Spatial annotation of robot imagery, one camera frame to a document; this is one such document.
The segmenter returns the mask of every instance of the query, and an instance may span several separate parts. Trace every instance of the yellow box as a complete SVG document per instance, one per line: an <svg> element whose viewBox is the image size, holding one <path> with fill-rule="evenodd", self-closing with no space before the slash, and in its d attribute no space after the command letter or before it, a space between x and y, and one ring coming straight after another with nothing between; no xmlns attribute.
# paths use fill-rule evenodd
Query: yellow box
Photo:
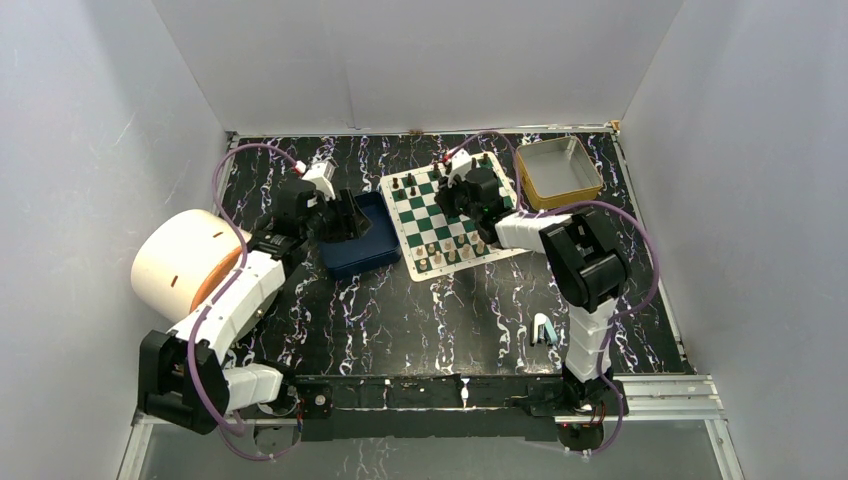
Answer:
<svg viewBox="0 0 848 480"><path fill-rule="evenodd" d="M530 206L536 210L592 200L604 185L603 177L577 137L521 145L516 153L521 185Z"/></svg>

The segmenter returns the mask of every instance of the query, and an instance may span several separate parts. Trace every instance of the black marble table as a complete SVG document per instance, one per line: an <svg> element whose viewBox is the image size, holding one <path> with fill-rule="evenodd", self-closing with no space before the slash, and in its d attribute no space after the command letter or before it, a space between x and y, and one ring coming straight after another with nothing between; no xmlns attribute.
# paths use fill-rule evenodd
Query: black marble table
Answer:
<svg viewBox="0 0 848 480"><path fill-rule="evenodd" d="M563 134L510 135L514 144ZM599 200L632 213L630 196L609 133L578 133L604 177ZM240 139L264 142L308 163L316 155L337 163L333 183L354 192L376 189L381 176L421 167L458 145L464 135L390 135ZM483 138L471 153L493 151L514 176L500 139ZM229 176L224 207L251 230L270 214L280 181L292 175L267 151L239 154ZM638 303L651 267L634 229L613 216L633 278L619 308ZM543 255L526 253L437 279L412 282L405 260L333 281L312 245L265 320L235 348L241 365L256 357L288 364L305 375L522 375L561 368L568 349L568 315ZM533 316L548 314L559 335L553 348L529 345ZM662 300L615 327L611 346L618 372L688 373Z"/></svg>

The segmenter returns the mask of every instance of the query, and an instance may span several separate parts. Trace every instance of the green and white chessboard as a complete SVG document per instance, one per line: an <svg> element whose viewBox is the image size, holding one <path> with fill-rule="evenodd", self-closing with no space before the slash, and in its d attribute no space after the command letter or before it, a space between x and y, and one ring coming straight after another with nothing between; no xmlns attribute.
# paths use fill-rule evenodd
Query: green and white chessboard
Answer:
<svg viewBox="0 0 848 480"><path fill-rule="evenodd" d="M509 195L507 206L514 207L515 191L509 185L495 155L492 152L486 153L488 161L485 163L482 161L483 153L472 157L477 159L478 168L495 171L501 196ZM413 178L411 184L407 181L410 173ZM393 187L395 178L398 181L397 188ZM410 193L413 186L414 195ZM480 240L474 223L468 217L446 218L436 205L438 188L438 177L432 166L398 172L380 179L380 190L395 224L409 276L413 281L448 275L527 251L519 248L501 250L486 245Z"/></svg>

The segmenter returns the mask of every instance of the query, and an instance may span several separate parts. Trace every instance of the white wall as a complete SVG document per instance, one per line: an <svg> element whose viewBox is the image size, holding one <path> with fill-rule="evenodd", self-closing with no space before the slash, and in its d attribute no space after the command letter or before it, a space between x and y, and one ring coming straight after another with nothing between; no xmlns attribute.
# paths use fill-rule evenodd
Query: white wall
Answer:
<svg viewBox="0 0 848 480"><path fill-rule="evenodd" d="M114 478L138 345L130 264L210 205L223 130L149 0L0 4L3 478Z"/></svg>
<svg viewBox="0 0 848 480"><path fill-rule="evenodd" d="M848 4L689 0L622 124L750 479L848 478Z"/></svg>
<svg viewBox="0 0 848 480"><path fill-rule="evenodd" d="M154 0L239 133L621 118L682 0Z"/></svg>

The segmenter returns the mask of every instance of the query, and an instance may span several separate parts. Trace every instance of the cream colored roll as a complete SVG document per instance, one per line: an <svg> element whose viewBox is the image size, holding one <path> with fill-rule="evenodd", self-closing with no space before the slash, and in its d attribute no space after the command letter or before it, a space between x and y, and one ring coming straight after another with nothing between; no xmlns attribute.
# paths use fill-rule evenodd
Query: cream colored roll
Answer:
<svg viewBox="0 0 848 480"><path fill-rule="evenodd" d="M250 234L242 231L245 240ZM206 210L188 210L144 242L132 266L133 290L176 323L218 286L238 261L241 245L227 223Z"/></svg>

